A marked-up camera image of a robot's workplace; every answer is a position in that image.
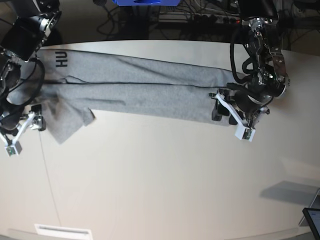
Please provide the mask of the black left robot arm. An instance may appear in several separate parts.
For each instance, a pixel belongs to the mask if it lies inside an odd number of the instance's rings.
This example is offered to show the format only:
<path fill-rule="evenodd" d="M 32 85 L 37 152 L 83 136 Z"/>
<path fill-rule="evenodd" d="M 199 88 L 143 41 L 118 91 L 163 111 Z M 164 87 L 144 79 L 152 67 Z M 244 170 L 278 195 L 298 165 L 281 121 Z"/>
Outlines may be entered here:
<path fill-rule="evenodd" d="M 217 0 L 223 11 L 238 14 L 239 26 L 232 34 L 229 58 L 234 83 L 227 83 L 210 96 L 215 100 L 212 120 L 228 118 L 237 125 L 236 117 L 223 106 L 227 103 L 248 127 L 268 115 L 269 104 L 286 91 L 289 77 L 281 50 L 277 23 L 279 15 L 271 0 Z M 235 63 L 235 45 L 239 41 L 248 54 L 242 63 L 244 77 L 239 77 Z"/>

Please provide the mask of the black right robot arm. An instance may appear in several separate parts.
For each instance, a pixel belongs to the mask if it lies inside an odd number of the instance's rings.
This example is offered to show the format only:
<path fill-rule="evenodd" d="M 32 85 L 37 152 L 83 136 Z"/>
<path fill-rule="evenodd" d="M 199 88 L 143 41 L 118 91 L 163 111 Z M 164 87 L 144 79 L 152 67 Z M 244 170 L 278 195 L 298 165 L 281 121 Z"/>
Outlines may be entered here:
<path fill-rule="evenodd" d="M 44 82 L 41 76 L 29 99 L 19 105 L 8 101 L 11 91 L 23 82 L 21 62 L 33 62 L 44 71 L 36 58 L 37 51 L 48 40 L 61 17 L 58 0 L 9 0 L 17 18 L 0 42 L 0 131 L 15 132 L 24 109 L 39 94 Z"/>

